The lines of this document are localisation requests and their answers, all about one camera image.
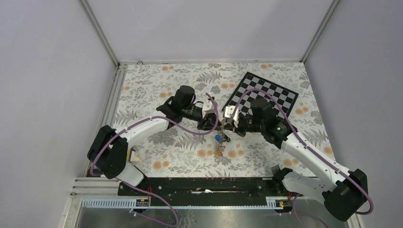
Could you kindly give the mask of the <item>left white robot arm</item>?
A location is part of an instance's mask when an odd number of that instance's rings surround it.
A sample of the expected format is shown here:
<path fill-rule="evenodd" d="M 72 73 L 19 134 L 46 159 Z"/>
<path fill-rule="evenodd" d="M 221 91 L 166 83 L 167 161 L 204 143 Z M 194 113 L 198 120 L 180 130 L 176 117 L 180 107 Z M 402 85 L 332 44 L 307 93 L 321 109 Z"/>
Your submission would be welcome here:
<path fill-rule="evenodd" d="M 87 154 L 91 162 L 90 175 L 120 180 L 129 185 L 135 195 L 144 194 L 147 191 L 145 175 L 127 161 L 131 147 L 173 126 L 193 135 L 207 135 L 218 130 L 219 110 L 214 98 L 207 95 L 202 107 L 197 106 L 195 98 L 195 90 L 182 85 L 151 116 L 121 130 L 109 125 L 101 127 Z"/>

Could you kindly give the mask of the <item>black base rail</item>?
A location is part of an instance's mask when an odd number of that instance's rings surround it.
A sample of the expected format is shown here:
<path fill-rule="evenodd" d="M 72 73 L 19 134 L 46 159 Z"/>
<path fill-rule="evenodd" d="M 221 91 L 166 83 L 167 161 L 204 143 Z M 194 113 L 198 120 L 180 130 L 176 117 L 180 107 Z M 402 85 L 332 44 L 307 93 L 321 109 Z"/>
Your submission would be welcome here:
<path fill-rule="evenodd" d="M 268 197 L 293 198 L 296 193 L 285 189 L 273 178 L 144 178 L 132 189 L 121 183 L 118 196 L 145 197 L 151 206 L 165 204 L 159 195 L 172 206 L 266 206 Z"/>

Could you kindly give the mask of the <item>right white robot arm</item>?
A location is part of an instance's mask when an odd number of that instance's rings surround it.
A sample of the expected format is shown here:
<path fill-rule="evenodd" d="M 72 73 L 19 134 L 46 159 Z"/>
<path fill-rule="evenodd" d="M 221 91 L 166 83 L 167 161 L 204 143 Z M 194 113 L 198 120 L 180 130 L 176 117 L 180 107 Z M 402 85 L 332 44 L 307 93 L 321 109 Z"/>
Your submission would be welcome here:
<path fill-rule="evenodd" d="M 251 104 L 252 114 L 242 115 L 235 106 L 224 108 L 225 129 L 240 136 L 260 133 L 278 149 L 292 155 L 316 176 L 315 179 L 282 169 L 272 183 L 280 196 L 289 191 L 299 193 L 322 203 L 327 211 L 340 221 L 347 221 L 367 202 L 367 175 L 360 169 L 352 171 L 318 151 L 286 119 L 277 116 L 273 104 L 260 98 Z"/>

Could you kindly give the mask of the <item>yellow white wedge block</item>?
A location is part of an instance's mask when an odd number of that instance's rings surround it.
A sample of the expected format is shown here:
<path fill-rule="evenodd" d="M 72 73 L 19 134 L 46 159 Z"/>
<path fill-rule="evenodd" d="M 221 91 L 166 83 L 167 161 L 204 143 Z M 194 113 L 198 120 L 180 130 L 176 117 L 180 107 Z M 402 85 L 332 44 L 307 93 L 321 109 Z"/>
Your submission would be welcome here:
<path fill-rule="evenodd" d="M 135 162 L 140 162 L 141 158 L 137 156 L 135 149 L 130 148 L 127 152 L 126 161 L 128 163 L 135 163 Z"/>

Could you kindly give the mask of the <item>floral tablecloth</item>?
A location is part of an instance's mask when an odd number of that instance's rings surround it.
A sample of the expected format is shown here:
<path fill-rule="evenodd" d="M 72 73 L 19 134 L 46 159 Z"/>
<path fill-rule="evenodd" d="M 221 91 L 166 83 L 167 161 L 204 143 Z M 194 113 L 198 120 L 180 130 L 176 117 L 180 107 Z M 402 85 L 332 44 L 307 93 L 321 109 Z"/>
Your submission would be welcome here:
<path fill-rule="evenodd" d="M 303 63 L 211 63 L 125 65 L 113 127 L 120 128 L 150 116 L 182 85 L 194 88 L 197 100 L 207 94 L 223 108 L 247 73 L 298 93 L 289 115 L 310 143 L 333 159 L 316 99 Z M 215 155 L 215 134 L 192 135 L 196 123 L 154 134 L 134 146 L 134 165 L 148 177 L 269 177 L 271 168 L 313 173 L 298 159 L 267 143 L 258 133 L 240 137 L 227 132 L 222 156 Z"/>

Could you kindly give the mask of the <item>black white chessboard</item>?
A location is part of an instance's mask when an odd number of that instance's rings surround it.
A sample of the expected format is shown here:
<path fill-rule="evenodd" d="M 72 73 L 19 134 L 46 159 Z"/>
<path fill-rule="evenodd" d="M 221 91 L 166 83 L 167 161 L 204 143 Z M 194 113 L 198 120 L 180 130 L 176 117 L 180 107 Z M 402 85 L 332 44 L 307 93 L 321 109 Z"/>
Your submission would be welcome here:
<path fill-rule="evenodd" d="M 234 105 L 239 114 L 253 116 L 253 133 L 279 147 L 291 133 L 296 133 L 288 116 L 298 93 L 247 72 L 223 107 Z"/>

